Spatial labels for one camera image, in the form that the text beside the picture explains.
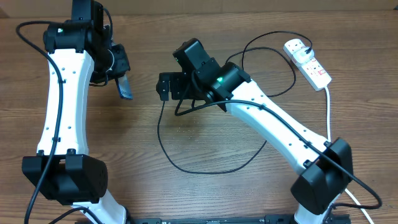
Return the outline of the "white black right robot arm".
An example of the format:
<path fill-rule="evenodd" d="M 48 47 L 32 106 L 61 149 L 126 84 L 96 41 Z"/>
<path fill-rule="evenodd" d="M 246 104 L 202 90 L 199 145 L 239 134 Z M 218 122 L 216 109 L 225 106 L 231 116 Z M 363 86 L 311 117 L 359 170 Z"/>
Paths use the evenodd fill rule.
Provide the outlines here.
<path fill-rule="evenodd" d="M 298 174 L 290 191 L 298 202 L 292 223 L 331 223 L 336 200 L 351 182 L 352 153 L 343 139 L 331 142 L 300 124 L 277 106 L 233 62 L 219 65 L 202 43 L 190 39 L 174 53 L 181 72 L 159 75 L 161 101 L 203 100 L 191 111 L 217 105 L 255 129 Z"/>

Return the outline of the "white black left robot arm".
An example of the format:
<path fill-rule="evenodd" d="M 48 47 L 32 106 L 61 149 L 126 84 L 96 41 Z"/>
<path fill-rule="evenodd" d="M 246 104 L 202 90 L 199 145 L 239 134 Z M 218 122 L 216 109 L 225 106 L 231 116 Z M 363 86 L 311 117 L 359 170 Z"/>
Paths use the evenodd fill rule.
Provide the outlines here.
<path fill-rule="evenodd" d="M 132 98 L 124 47 L 113 41 L 109 11 L 94 0 L 73 0 L 64 22 L 47 22 L 44 47 L 49 63 L 49 94 L 44 130 L 34 156 L 22 160 L 22 172 L 42 194 L 82 212 L 90 223 L 131 223 L 128 209 L 108 189 L 106 164 L 89 155 L 86 140 L 88 89 L 115 81 L 122 99 Z"/>

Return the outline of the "blue Samsung Galaxy smartphone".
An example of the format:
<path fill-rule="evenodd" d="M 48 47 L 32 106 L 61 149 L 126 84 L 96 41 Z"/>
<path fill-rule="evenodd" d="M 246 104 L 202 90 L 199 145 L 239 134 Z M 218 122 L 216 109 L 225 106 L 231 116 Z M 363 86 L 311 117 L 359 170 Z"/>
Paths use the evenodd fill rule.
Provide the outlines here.
<path fill-rule="evenodd" d="M 129 80 L 126 74 L 116 79 L 116 86 L 121 99 L 125 100 L 133 99 L 132 91 L 129 85 Z"/>

